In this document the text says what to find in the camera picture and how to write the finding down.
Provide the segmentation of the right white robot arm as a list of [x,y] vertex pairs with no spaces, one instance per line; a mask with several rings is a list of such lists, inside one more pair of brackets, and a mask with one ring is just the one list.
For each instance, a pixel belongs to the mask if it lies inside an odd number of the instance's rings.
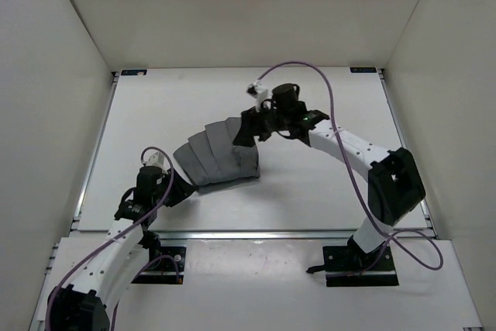
[[309,110],[299,98],[296,84],[281,84],[268,91],[260,82],[246,90],[256,104],[241,114],[234,145],[253,147],[272,133],[299,140],[343,162],[367,183],[362,226],[348,239],[347,259],[358,271],[378,260],[394,227],[424,198],[425,188],[414,157],[403,147],[388,150],[337,126],[317,109]]

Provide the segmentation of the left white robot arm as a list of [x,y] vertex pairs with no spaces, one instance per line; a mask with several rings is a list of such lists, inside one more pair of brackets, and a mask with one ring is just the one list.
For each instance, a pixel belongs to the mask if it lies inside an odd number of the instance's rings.
[[111,228],[101,245],[75,264],[47,300],[47,330],[112,330],[119,301],[147,270],[174,272],[181,283],[180,257],[162,249],[150,230],[162,207],[174,207],[197,187],[170,169],[139,169],[134,187],[121,197]]

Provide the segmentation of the grey pleated skirt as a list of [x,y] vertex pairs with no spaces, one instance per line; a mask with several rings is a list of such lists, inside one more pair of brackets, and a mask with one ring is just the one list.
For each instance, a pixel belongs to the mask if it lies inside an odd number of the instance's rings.
[[222,190],[260,178],[257,147],[233,144],[240,127],[240,117],[209,123],[174,151],[174,159],[198,192]]

